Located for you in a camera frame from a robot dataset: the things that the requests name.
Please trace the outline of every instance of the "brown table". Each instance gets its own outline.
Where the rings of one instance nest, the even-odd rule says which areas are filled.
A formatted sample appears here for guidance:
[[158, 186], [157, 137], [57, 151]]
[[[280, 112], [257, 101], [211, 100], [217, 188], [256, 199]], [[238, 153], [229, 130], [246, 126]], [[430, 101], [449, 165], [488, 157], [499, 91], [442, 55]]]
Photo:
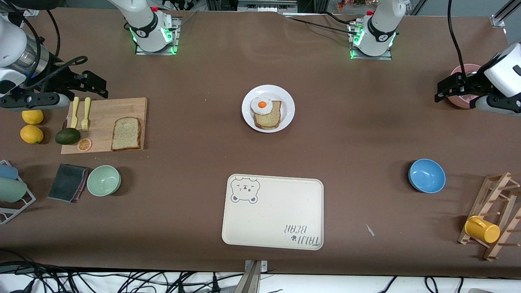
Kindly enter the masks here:
[[[437, 82], [457, 66], [446, 18], [405, 17], [393, 61], [376, 62], [350, 60], [345, 34], [275, 13], [198, 13], [172, 57], [135, 56], [117, 10], [55, 16], [61, 58], [89, 57], [76, 72], [106, 79], [110, 99], [149, 99], [145, 150], [60, 155], [53, 137], [66, 110], [45, 112], [46, 140], [36, 146], [19, 138], [20, 113], [1, 111], [1, 157], [38, 201], [0, 226], [0, 247], [62, 266], [241, 271], [244, 260], [263, 259], [280, 273], [521, 276], [518, 248], [490, 263], [479, 260], [482, 247], [456, 243], [483, 176], [520, 171], [521, 120], [434, 103]], [[305, 19], [342, 28], [327, 17]], [[47, 15], [31, 21], [53, 51]], [[483, 64], [507, 46], [488, 18], [453, 22], [467, 63]], [[261, 84], [295, 100], [284, 131], [258, 133], [242, 119], [244, 95]], [[406, 179], [423, 157], [448, 176], [437, 194], [418, 193]], [[86, 191], [75, 204], [49, 200], [60, 163], [110, 164], [123, 183], [111, 197]], [[233, 173], [320, 179], [322, 249], [225, 244]]]

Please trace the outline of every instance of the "slice of bread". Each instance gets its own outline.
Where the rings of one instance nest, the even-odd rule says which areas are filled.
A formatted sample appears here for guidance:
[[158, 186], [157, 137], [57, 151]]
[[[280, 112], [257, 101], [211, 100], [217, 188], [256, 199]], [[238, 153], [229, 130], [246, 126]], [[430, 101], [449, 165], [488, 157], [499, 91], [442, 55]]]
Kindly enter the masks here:
[[273, 101], [273, 109], [271, 112], [266, 115], [255, 114], [255, 126], [258, 128], [270, 130], [279, 127], [280, 123], [280, 106], [282, 105], [281, 101]]
[[112, 151], [138, 150], [141, 148], [141, 123], [135, 117], [124, 117], [114, 123]]

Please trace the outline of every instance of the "orange slice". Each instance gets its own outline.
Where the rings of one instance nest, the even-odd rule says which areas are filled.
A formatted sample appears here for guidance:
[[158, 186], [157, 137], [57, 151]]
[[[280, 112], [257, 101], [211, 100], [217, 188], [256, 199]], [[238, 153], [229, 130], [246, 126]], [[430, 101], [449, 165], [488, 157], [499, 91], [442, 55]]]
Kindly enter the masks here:
[[92, 147], [92, 140], [84, 138], [78, 142], [78, 150], [80, 152], [86, 152]]

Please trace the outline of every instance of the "cup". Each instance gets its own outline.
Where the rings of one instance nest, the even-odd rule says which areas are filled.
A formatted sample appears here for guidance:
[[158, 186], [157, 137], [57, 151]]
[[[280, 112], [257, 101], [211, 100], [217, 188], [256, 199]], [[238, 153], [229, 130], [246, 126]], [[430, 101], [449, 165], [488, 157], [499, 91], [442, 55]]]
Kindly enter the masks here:
[[493, 243], [499, 238], [499, 227], [478, 216], [468, 218], [465, 223], [465, 233], [486, 243]]
[[0, 177], [0, 201], [17, 202], [27, 192], [27, 184]]
[[18, 178], [18, 169], [9, 165], [0, 164], [0, 177], [16, 180], [16, 178]]

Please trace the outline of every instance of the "yellow mug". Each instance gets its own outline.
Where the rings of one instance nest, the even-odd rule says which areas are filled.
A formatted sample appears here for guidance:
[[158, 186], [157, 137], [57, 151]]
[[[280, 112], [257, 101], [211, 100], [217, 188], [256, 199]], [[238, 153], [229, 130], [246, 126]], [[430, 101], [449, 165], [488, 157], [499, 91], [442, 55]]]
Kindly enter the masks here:
[[465, 233], [486, 243], [495, 242], [499, 238], [500, 232], [496, 224], [485, 221], [478, 216], [468, 218], [465, 223]]

